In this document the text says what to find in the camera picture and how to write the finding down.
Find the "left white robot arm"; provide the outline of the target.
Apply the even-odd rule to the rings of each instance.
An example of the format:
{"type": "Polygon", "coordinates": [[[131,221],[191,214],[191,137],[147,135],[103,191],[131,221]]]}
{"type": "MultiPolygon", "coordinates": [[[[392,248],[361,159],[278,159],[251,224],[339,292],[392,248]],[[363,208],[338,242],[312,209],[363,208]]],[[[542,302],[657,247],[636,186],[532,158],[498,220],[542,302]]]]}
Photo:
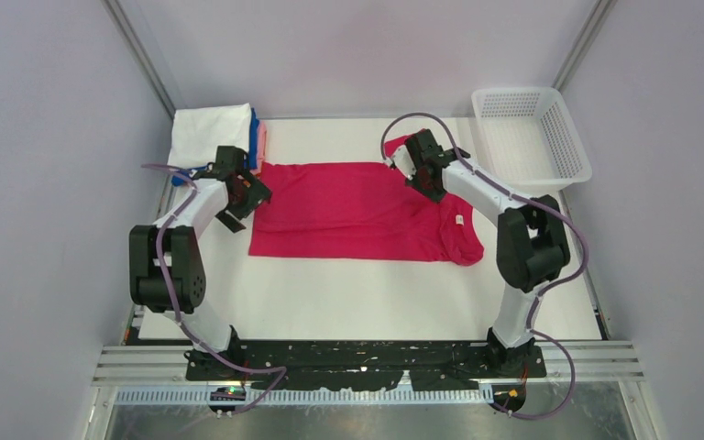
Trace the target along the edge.
{"type": "Polygon", "coordinates": [[[195,350],[209,357],[220,378],[236,378],[245,365],[237,331],[204,297],[208,288],[199,240],[217,223],[232,233],[245,230],[244,219],[270,200],[271,190],[248,166],[248,154],[220,146],[214,160],[199,170],[153,165],[181,180],[187,192],[165,215],[134,226],[128,236],[130,296],[136,305],[175,323],[195,350]]]}

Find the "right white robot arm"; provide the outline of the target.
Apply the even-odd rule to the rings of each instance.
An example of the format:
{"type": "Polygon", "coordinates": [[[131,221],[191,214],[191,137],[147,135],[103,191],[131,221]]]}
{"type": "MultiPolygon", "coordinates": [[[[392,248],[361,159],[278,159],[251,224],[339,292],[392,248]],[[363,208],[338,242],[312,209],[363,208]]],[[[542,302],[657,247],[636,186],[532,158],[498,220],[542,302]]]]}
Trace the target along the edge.
{"type": "Polygon", "coordinates": [[[533,353],[539,289],[556,281],[571,260],[556,199],[517,194],[465,150],[441,147],[428,129],[385,140],[380,149],[407,186],[436,203],[454,195],[495,226],[495,261],[504,291],[485,357],[492,372],[510,376],[533,353]]]}

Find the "magenta t-shirt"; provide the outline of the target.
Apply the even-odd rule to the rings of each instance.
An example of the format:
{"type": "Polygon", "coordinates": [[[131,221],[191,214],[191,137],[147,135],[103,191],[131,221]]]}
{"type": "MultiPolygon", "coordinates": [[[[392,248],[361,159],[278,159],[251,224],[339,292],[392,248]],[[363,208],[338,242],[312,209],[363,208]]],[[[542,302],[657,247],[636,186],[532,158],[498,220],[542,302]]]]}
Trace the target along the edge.
{"type": "Polygon", "coordinates": [[[458,266],[483,259],[467,202],[452,194],[433,202],[382,163],[264,163],[260,178],[272,196],[255,212],[252,256],[458,266]]]}

